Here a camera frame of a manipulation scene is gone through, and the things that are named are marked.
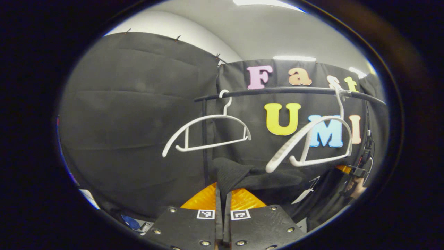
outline black metal rod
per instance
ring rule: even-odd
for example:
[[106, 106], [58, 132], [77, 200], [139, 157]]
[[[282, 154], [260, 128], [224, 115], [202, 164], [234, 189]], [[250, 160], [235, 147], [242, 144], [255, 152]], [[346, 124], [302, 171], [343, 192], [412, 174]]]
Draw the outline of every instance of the black metal rod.
[[[206, 99], [202, 101], [202, 116], [206, 116]], [[202, 121], [202, 145], [206, 145], [206, 120]], [[205, 187], [209, 185], [208, 176], [208, 152], [207, 149], [202, 151], [203, 154], [203, 176], [205, 178]]]
[[[267, 89], [255, 89], [255, 90], [241, 90], [241, 91], [233, 91], [224, 93], [222, 98], [225, 97], [241, 97], [241, 96], [252, 96], [252, 95], [264, 95], [264, 94], [284, 94], [284, 93], [302, 93], [302, 94], [324, 94], [324, 95], [334, 95], [334, 89], [328, 88], [316, 88], [316, 87], [277, 87], [277, 88], [267, 88]], [[378, 98], [369, 96], [364, 93], [359, 92], [351, 92], [348, 93], [347, 96], [354, 97], [362, 100], [366, 100], [375, 104], [386, 105], [383, 101]], [[194, 101], [203, 101], [203, 100], [213, 100], [218, 99], [219, 95], [212, 96], [204, 96], [198, 97]]]

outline screw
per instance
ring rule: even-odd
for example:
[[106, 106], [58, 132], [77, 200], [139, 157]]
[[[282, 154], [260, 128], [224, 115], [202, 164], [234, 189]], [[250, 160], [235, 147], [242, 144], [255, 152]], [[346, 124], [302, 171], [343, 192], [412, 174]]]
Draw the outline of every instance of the screw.
[[243, 245], [245, 245], [247, 242], [246, 241], [238, 241], [238, 242], [236, 242], [236, 245], [238, 245], [238, 246], [243, 246]]
[[209, 246], [209, 245], [211, 245], [211, 243], [209, 241], [201, 241], [200, 244], [202, 246]]

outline white ceiling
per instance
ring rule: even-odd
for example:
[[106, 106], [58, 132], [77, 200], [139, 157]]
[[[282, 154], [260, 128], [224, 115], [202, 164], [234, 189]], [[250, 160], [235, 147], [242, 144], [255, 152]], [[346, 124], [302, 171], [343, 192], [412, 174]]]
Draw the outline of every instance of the white ceiling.
[[243, 60], [311, 56], [321, 63], [370, 72], [367, 60], [349, 40], [299, 11], [270, 5], [237, 6], [232, 0], [169, 0], [150, 10], [170, 12], [203, 26]]

